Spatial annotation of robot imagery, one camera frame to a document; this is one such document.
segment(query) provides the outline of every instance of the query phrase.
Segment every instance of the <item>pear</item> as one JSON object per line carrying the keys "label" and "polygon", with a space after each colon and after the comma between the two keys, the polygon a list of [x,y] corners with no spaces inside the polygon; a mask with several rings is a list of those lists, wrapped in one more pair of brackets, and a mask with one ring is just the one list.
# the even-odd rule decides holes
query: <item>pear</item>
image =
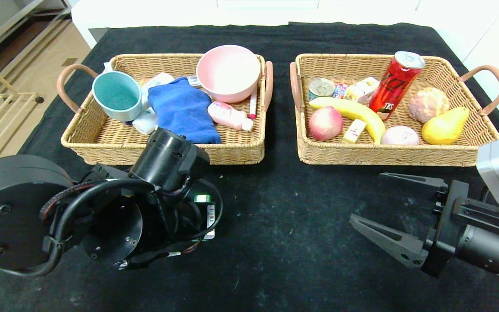
{"label": "pear", "polygon": [[465,122],[469,117],[469,109],[456,107],[446,113],[427,121],[422,127],[422,137],[428,144],[451,145],[457,141]]}

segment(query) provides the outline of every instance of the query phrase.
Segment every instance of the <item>black tablecloth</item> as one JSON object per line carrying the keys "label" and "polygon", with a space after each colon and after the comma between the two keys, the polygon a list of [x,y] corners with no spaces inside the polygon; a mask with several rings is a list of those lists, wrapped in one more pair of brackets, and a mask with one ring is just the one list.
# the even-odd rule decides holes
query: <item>black tablecloth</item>
{"label": "black tablecloth", "polygon": [[[466,69],[432,28],[410,24],[291,24],[111,29],[86,57],[95,71],[121,53],[204,53],[239,44],[273,61],[275,84],[267,114],[266,155],[253,166],[213,166],[206,178],[224,194],[217,238],[187,257],[118,272],[81,248],[67,252],[44,278],[0,272],[0,311],[499,311],[499,278],[457,259],[440,278],[408,270],[354,231],[350,213],[426,235],[431,205],[392,192],[379,172],[404,172],[472,183],[475,168],[308,166],[296,150],[288,65],[300,53],[381,53],[408,50]],[[488,97],[467,83],[481,105]],[[67,91],[78,103],[91,78],[75,73]],[[60,99],[48,108],[21,152],[53,160],[73,178],[89,166],[59,138],[71,111]],[[499,112],[491,115],[499,130]]]}

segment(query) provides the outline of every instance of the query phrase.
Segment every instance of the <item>basket handle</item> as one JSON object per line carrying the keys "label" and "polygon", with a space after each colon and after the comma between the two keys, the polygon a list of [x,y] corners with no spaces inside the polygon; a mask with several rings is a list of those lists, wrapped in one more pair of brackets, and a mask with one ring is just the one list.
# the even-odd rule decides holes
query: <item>basket handle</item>
{"label": "basket handle", "polygon": [[295,62],[290,63],[290,83],[292,85],[292,96],[294,97],[295,108],[301,113],[303,103],[301,102],[301,90],[299,89],[298,70],[295,66]]}
{"label": "basket handle", "polygon": [[271,98],[273,97],[273,62],[265,62],[265,101],[263,101],[263,110],[267,112],[269,105],[271,105]]}
{"label": "basket handle", "polygon": [[[483,70],[487,70],[487,71],[491,71],[491,73],[494,74],[494,76],[496,77],[496,79],[498,80],[499,82],[499,69],[497,69],[496,67],[494,66],[491,66],[491,65],[481,65],[477,68],[474,68],[473,70],[471,70],[469,73],[466,73],[465,75],[461,76],[459,79],[460,81],[467,81],[467,79],[469,79],[470,77],[473,77],[474,74],[478,73],[479,71],[483,71]],[[493,100],[492,103],[488,104],[485,108],[483,108],[483,112],[485,114],[490,114],[495,108],[496,106],[499,104],[499,94],[498,96]]]}
{"label": "basket handle", "polygon": [[65,69],[63,69],[61,74],[59,74],[59,77],[57,77],[57,94],[59,95],[59,97],[61,97],[63,102],[65,102],[65,104],[74,113],[77,113],[80,110],[80,108],[75,102],[73,102],[73,100],[71,100],[69,95],[67,95],[67,93],[65,92],[65,81],[71,75],[71,73],[77,69],[85,71],[88,75],[90,75],[93,78],[97,77],[97,73],[95,71],[92,71],[89,67],[82,64],[68,65],[67,67],[65,67]]}

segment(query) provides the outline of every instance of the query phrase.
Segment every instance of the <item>pink bowl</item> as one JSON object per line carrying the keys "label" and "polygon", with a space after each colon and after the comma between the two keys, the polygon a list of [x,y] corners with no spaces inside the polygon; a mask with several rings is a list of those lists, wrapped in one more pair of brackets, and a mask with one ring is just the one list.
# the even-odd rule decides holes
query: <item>pink bowl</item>
{"label": "pink bowl", "polygon": [[207,51],[198,62],[196,76],[216,100],[236,103],[250,96],[260,71],[252,51],[230,44]]}

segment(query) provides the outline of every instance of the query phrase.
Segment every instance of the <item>wicker basket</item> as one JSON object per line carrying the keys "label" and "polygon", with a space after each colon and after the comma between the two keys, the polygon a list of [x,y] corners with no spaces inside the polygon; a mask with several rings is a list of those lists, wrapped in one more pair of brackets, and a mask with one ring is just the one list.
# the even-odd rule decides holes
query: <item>wicker basket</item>
{"label": "wicker basket", "polygon": [[[146,54],[117,55],[111,59],[113,69],[131,75],[143,85],[160,72],[174,77],[194,75],[202,54]],[[222,144],[197,144],[209,154],[211,164],[255,164],[265,156],[265,119],[271,102],[272,63],[261,63],[258,81],[257,116],[251,131],[240,131],[217,125]],[[84,65],[71,65],[58,78],[58,93],[71,107],[75,116],[61,137],[61,144],[74,150],[88,164],[131,165],[136,162],[146,146],[148,136],[133,127],[109,118],[95,101],[92,92],[78,108],[64,92],[64,81],[75,69],[82,69],[96,77],[97,73]],[[239,110],[249,111],[249,97],[233,104]]]}
{"label": "wicker basket", "polygon": [[[392,55],[298,55],[291,63],[292,93],[295,103],[295,121],[298,137],[299,159],[307,164],[362,164],[407,166],[474,166],[480,145],[499,139],[499,133],[490,122],[489,114],[499,103],[499,96],[482,109],[463,81],[478,71],[488,69],[499,79],[499,70],[481,66],[459,77],[450,63],[439,57],[424,57],[426,66],[412,83],[407,95],[386,122],[386,128],[408,126],[421,133],[422,124],[408,115],[410,97],[425,87],[436,87],[450,99],[450,107],[463,106],[471,113],[463,134],[452,146],[432,146],[421,140],[418,146],[374,145],[365,132],[356,144],[342,142],[340,134],[327,141],[315,140],[307,124],[314,109],[309,106],[307,91],[309,82],[318,77],[350,85],[372,76],[380,79],[386,71]],[[345,118],[344,131],[351,120]]]}

